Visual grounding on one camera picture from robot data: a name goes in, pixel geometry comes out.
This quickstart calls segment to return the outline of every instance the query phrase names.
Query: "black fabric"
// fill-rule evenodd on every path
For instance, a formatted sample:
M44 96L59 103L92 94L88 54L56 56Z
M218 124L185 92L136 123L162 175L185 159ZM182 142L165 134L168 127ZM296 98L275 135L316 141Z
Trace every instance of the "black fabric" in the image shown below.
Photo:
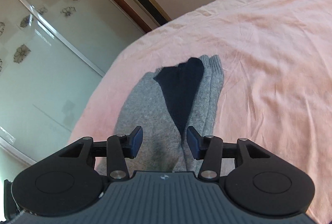
M204 65L198 58L176 67L165 67L154 78L163 92L167 110L182 136L203 77Z

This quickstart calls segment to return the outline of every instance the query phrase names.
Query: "bed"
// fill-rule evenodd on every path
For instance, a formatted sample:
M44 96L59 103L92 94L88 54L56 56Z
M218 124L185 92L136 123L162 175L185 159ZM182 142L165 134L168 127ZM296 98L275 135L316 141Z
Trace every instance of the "bed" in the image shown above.
M146 34L116 59L69 142L113 134L146 72L219 55L225 75L213 134L247 137L309 174L307 214L332 220L332 0L217 0Z

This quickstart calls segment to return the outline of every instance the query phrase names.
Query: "metal screw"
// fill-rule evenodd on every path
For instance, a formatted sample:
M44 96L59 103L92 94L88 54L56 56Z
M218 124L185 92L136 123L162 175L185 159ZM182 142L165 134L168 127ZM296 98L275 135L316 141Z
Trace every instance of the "metal screw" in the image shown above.
M217 173L212 170L205 170L201 173L201 176L206 179L213 179L217 176Z
M114 170L110 173L110 177L113 179L123 179L126 177L126 173L122 170Z

